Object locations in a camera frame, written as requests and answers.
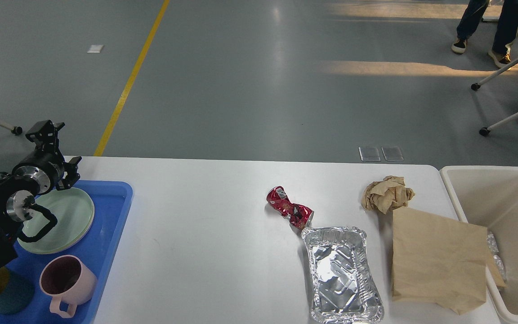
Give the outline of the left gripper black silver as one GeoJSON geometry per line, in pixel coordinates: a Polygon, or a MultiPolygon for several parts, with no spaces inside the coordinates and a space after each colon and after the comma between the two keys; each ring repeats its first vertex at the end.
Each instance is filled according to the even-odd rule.
{"type": "Polygon", "coordinates": [[[64,126],[64,122],[43,120],[25,133],[36,150],[13,168],[12,175],[35,181],[38,195],[47,194],[54,187],[58,191],[71,189],[80,180],[78,164],[82,156],[74,156],[66,162],[59,149],[59,131],[64,126]]]}

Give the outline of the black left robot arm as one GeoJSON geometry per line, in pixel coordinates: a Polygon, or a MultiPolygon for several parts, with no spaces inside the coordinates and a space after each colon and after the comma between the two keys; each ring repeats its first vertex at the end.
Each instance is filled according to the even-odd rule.
{"type": "Polygon", "coordinates": [[[70,189],[80,180],[80,156],[66,161],[59,148],[64,123],[43,120],[26,132],[35,149],[12,172],[0,172],[0,268],[17,257],[17,240],[33,243],[56,226],[56,216],[35,198],[53,189],[70,189]]]}

